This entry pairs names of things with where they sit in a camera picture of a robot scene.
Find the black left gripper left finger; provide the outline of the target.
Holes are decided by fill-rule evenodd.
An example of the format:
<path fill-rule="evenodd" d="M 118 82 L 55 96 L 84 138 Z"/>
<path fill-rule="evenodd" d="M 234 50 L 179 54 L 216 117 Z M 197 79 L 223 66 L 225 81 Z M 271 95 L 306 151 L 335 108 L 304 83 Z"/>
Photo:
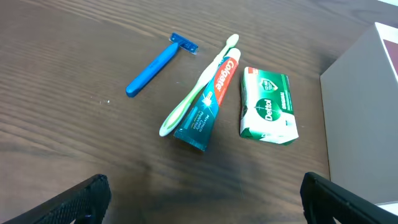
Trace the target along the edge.
<path fill-rule="evenodd" d="M 110 201 L 108 178 L 96 174 L 7 223 L 101 223 Z"/>

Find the Colgate toothpaste tube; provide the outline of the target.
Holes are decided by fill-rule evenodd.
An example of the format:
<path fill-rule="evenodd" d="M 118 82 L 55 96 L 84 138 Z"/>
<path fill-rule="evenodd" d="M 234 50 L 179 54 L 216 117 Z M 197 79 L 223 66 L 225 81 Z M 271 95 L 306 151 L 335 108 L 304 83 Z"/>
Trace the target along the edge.
<path fill-rule="evenodd" d="M 174 132 L 177 139 L 201 151 L 206 150 L 219 108 L 238 68 L 240 57 L 241 51 L 237 48 L 230 49 L 223 57 L 198 101 Z"/>

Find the blue disposable razor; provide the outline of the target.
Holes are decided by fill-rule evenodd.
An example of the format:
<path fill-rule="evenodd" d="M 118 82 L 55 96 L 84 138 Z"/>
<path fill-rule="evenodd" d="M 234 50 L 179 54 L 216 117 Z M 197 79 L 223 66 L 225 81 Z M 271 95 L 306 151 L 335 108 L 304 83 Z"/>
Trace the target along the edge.
<path fill-rule="evenodd" d="M 133 81 L 126 87 L 126 94 L 134 98 L 175 56 L 179 49 L 184 49 L 193 55 L 197 54 L 198 46 L 180 34 L 172 33 L 171 44 L 165 48 Z"/>

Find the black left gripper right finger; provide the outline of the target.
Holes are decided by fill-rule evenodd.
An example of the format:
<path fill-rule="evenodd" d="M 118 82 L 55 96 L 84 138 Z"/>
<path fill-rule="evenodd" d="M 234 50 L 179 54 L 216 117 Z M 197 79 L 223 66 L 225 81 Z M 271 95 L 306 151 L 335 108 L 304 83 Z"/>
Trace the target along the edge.
<path fill-rule="evenodd" d="M 397 223 L 397 215 L 314 173 L 304 175 L 300 196 L 308 224 Z"/>

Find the green white toothbrush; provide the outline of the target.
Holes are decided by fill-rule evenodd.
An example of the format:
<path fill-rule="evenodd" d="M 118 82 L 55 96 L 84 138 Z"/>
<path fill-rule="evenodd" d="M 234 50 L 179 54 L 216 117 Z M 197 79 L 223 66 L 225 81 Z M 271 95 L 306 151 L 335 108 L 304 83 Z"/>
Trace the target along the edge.
<path fill-rule="evenodd" d="M 205 68 L 201 73 L 198 81 L 196 82 L 193 89 L 189 94 L 174 108 L 174 110 L 168 115 L 163 124 L 159 129 L 159 136 L 164 137 L 172 132 L 176 128 L 179 122 L 181 122 L 185 113 L 189 109 L 192 101 L 195 99 L 197 94 L 203 89 L 203 87 L 214 77 L 218 65 L 221 63 L 223 57 L 227 51 L 233 48 L 239 40 L 238 34 L 231 35 L 226 40 L 226 45 L 220 51 L 220 53 L 213 59 L 213 61 Z"/>

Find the green Dettol soap bar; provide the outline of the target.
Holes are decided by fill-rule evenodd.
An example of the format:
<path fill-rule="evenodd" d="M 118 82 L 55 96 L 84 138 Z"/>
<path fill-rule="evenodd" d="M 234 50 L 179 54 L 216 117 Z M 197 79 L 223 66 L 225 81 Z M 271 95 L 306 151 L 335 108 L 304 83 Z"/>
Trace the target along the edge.
<path fill-rule="evenodd" d="M 242 138 L 283 145 L 299 137 L 287 75 L 244 69 L 239 133 Z"/>

